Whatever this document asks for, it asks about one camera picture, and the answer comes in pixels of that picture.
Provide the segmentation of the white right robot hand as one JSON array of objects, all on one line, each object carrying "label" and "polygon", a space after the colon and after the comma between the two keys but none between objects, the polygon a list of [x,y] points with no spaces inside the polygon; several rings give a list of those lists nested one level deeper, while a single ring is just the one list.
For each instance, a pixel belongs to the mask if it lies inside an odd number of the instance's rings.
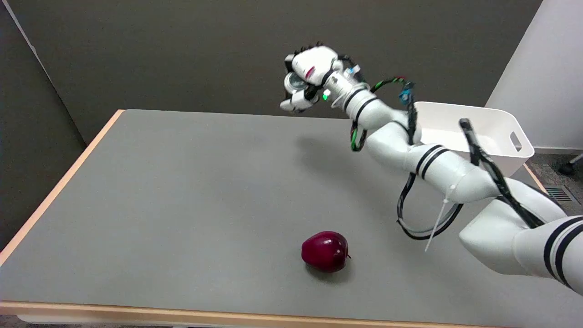
[{"label": "white right robot hand", "polygon": [[286,95],[280,108],[292,113],[302,113],[314,106],[330,75],[344,69],[339,54],[319,43],[287,55],[284,64],[286,74],[283,86]]}]

